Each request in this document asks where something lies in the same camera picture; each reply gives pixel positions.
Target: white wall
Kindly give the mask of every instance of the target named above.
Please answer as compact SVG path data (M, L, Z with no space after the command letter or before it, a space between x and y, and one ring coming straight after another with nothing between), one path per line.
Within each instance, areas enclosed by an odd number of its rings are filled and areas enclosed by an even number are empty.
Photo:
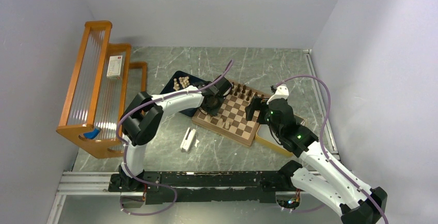
M45 223L77 147L55 130L84 23L83 0L0 0L0 222Z
M344 163L390 223L436 223L438 0L339 0L312 58Z
M337 0L86 0L112 41L152 46L313 46Z

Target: gray marble surface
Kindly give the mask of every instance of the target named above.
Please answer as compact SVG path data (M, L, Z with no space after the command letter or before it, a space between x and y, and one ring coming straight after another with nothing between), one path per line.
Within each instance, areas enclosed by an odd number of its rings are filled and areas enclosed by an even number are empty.
M260 91L270 92L270 86L291 75L309 74L302 50L257 49L227 47L135 47L131 61L148 63L147 91L159 94L175 71L184 71L205 80L213 80L223 72L230 59L234 66L227 78L247 84ZM127 104L140 89L140 71L130 72ZM319 133L322 113L318 108L310 79L287 83L289 103L307 126ZM197 129L200 141L187 153L180 151L187 127ZM329 148L328 138L324 144ZM250 148L198 127L183 114L173 114L162 121L156 138L148 143L144 160L145 170L151 171L235 171L278 170L290 157L278 154L257 142ZM121 158L96 159L80 150L73 171L116 171Z

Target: floor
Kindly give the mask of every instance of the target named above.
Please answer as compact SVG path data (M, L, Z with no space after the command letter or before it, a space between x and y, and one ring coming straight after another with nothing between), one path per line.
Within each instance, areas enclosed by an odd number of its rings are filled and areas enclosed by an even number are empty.
M291 75L309 74L302 50L228 47L134 47L131 61L148 63L147 91L158 94L175 71L184 71L204 80L213 80L223 72L230 59L234 66L227 78L270 92L270 86ZM140 89L140 72L131 72L127 104ZM288 99L296 115L319 133L322 113L310 79L287 83ZM197 129L199 144L188 153L180 150L187 127ZM256 142L250 148L197 127L189 117L177 113L162 121L156 138L148 143L144 161L151 171L234 171L278 170L291 158L280 155ZM116 171L121 158L96 159L79 151L73 171Z

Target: chessboard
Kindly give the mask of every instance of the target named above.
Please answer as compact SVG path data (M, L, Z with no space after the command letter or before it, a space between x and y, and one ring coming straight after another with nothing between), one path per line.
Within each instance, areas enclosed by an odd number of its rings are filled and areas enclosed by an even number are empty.
M262 98L269 98L270 95L243 84L228 81L233 84L233 88L225 97L217 116L205 115L202 110L198 109L192 122L249 147L260 125L256 122L259 111L254 112L251 121L246 121L245 107L250 104L255 95Z

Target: purple cable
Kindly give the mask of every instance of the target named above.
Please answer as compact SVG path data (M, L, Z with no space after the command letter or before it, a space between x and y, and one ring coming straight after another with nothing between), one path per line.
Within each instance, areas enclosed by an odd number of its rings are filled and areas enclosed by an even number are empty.
M328 90L329 88L327 87L327 85L320 80L319 78L312 76L312 75L307 75L307 74L302 74L302 75L297 75L297 76L293 76L290 78L285 79L284 81L278 83L275 85L275 87L280 86L281 84L284 84L285 82L294 79L294 78L301 78L301 77L305 77L305 78L312 78L314 80L316 80L317 82L319 82L325 89L325 91L327 92L327 113L325 114L324 117L324 121L322 122L322 126L321 126L321 131L319 132L319 143L321 145L321 150L324 153L325 158L327 158L327 160L330 162L330 164L333 165L333 167L339 171L339 173L341 173L348 181L350 181L356 188L360 188L360 186L351 178L349 177L345 172L343 172L341 170L341 168L339 168L331 159L329 159L329 154L326 152L325 147L324 147L324 143L322 142L323 139L323 135L324 135L324 128L325 125L327 124L327 120L329 119L329 112L330 112L330 107L332 104L332 100L330 97L330 91ZM380 206L376 203L376 201L374 201L374 199L363 189L361 189L361 192L372 202L372 204L374 205L374 207L376 207L376 209L379 211L380 215L382 216L383 220L385 221L385 224L389 224L388 219L386 218L385 212L383 212L383 210L380 208Z
M122 199L120 198L120 208L121 208L120 210L121 210L121 211L123 211L123 212L125 212L125 213L127 213L127 214L129 214L129 215L137 215L137 216L156 215L156 214L159 214L159 213L164 212L164 211L168 210L169 208L171 208L171 207L175 204L175 202L177 201L177 197L178 197L178 193L177 193L177 191L176 191L173 187L171 187L171 186L169 186L169 185L166 185L166 184L159 184L159 183L153 183L153 182L145 181L145 180L143 180L143 179L140 179L140 178L136 177L136 176L135 176L135 175L129 170L129 168L128 168L127 164L126 164L126 161L127 161L127 160L126 160L126 154L127 154L127 151L128 151L128 145L129 145L129 143L128 143L125 139L123 139L122 137L120 137L120 135L119 135L119 130L120 130L121 124L126 120L126 118L128 118L129 116L131 116L132 114L134 114L136 111L138 111L138 110L140 110L140 109L142 109L142 108L144 108L144 107L146 107L146 106L148 106L148 105L150 105L150 104L152 104L152 103L156 103L156 102L164 101L164 100L166 100L166 99L173 98L173 97L178 96L178 95L189 94L189 93L197 93L197 92L203 91L203 90L205 90L205 89L207 89L207 88L209 88L209 87L215 85L217 82L219 82L219 81L225 76L225 74L228 73L228 71L230 71L230 69L231 69L231 67L232 67L233 64L234 64L234 60L232 59L232 60L230 60L230 62L228 63L228 65L227 65L225 71L224 71L224 72L223 72L223 73L222 73L217 79L215 79L213 82L209 83L208 85L206 85L206 86L204 86L204 87L202 87L202 88L200 88L200 89L196 89L196 90L193 90L193 91L180 91L180 92L175 92L175 93L173 93L173 94L170 94L170 95L168 95L168 96L163 97L162 99L154 99L154 100L151 100L151 101L149 101L149 102L147 102L147 103L144 103L144 104L142 104L142 105L140 105L140 106L134 108L132 111L128 112L126 115L124 115L124 116L120 119L120 121L118 122L117 127L116 127L116 136L117 136L117 138L118 138L121 142L123 142L123 146L124 146L124 150L123 150L123 163L125 164L125 169L126 169L127 173L128 173L133 179L135 179L135 180L137 180L137 181L139 181L139 182L141 182L141 183L143 183L143 184L155 185L155 186L162 186L162 187L169 188L169 189L173 190L173 192L175 193L175 197L174 197L173 201L169 204L169 206L163 208L162 210L159 210L159 211L156 211L156 212L152 212L152 213L145 213L145 214L142 214L142 213L133 213L133 212L129 212L129 211L125 210L125 209L123 208Z

